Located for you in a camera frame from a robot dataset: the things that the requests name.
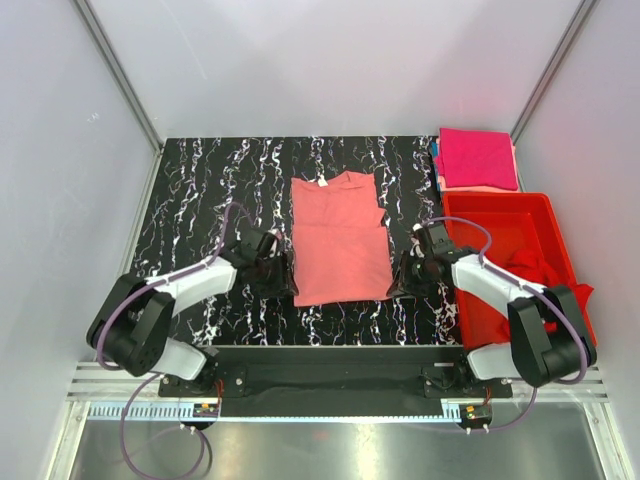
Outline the salmon pink t shirt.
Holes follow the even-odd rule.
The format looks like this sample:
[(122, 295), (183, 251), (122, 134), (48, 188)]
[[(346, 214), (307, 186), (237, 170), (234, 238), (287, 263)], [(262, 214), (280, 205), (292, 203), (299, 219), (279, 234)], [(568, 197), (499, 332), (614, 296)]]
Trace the salmon pink t shirt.
[(392, 265), (375, 177), (291, 181), (296, 307), (388, 298)]

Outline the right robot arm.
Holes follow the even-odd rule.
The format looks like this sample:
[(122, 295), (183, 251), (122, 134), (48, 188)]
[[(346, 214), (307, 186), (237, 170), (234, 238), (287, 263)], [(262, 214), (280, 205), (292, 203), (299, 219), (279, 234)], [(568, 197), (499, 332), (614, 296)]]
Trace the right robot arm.
[(485, 236), (479, 250), (458, 247), (438, 217), (412, 229), (415, 244), (402, 253), (387, 295), (419, 297), (442, 283), (468, 293), (499, 313), (509, 327), (509, 341), (468, 348), (466, 364), (454, 371), (454, 384), (466, 396), (476, 396), (490, 380), (520, 379), (533, 388), (550, 383), (574, 385), (597, 360), (596, 348), (574, 292), (525, 280), (490, 261), (491, 233), (457, 217)]

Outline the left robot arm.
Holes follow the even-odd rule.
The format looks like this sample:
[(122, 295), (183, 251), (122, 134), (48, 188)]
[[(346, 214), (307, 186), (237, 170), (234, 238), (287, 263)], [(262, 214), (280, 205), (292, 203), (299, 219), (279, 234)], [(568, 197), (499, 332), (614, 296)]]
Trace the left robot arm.
[(164, 396), (204, 396), (222, 389), (215, 355), (170, 337), (173, 319), (236, 284), (262, 298), (293, 297), (292, 252), (273, 231), (251, 228), (239, 240), (169, 274), (120, 276), (86, 333), (102, 363), (133, 377), (164, 376)]

